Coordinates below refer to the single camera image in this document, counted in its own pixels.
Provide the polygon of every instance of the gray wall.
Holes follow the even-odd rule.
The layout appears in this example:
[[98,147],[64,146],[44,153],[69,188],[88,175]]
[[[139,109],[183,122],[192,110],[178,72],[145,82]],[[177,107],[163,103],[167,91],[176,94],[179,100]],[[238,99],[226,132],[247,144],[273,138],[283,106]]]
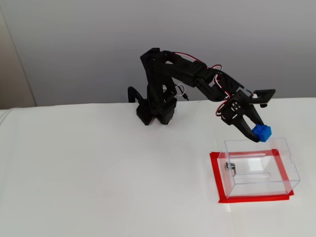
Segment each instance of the gray wall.
[[34,97],[0,9],[0,109],[32,106]]
[[[0,0],[38,105],[145,95],[139,56],[182,51],[251,90],[316,96],[316,1]],[[205,99],[196,89],[189,98]]]

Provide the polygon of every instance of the robotic arm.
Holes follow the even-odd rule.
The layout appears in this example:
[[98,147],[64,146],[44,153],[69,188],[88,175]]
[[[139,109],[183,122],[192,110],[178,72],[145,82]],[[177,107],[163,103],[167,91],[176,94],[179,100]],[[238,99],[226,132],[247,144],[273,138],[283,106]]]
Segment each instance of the robotic arm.
[[128,100],[130,103],[138,100],[136,112],[145,125],[149,125],[153,118],[158,118],[162,124],[168,124],[171,120],[177,104],[177,90],[172,80],[175,78],[190,87],[197,87],[210,101],[224,101],[216,115],[226,124],[234,125],[250,140],[262,140],[250,129],[243,115],[263,126],[264,123],[253,105],[266,107],[276,90],[250,92],[228,74],[209,68],[198,59],[191,62],[175,52],[160,52],[159,48],[152,48],[140,59],[148,80],[147,99],[143,99],[133,87],[129,87]]

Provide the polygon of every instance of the blue cube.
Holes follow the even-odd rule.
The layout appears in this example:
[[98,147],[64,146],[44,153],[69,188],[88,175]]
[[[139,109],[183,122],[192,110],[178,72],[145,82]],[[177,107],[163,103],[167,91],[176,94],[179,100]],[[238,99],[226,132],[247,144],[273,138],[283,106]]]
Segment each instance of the blue cube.
[[252,131],[259,138],[260,142],[266,142],[272,135],[271,127],[266,125],[257,124]]

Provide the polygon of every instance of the transparent box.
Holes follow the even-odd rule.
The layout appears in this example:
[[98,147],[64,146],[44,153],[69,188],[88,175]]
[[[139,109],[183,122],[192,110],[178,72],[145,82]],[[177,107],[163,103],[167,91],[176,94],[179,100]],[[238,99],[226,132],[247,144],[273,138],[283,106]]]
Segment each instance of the transparent box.
[[285,139],[225,141],[218,164],[225,195],[287,195],[300,182]]

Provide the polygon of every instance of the white table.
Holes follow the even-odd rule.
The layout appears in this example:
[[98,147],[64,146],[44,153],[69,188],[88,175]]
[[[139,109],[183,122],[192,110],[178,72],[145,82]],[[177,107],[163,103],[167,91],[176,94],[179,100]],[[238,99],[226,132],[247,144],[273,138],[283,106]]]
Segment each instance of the white table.
[[209,153],[244,139],[218,103],[179,102],[144,126],[137,104],[16,109],[0,125],[1,237],[309,237],[316,99],[258,109],[301,176],[290,201],[218,204]]

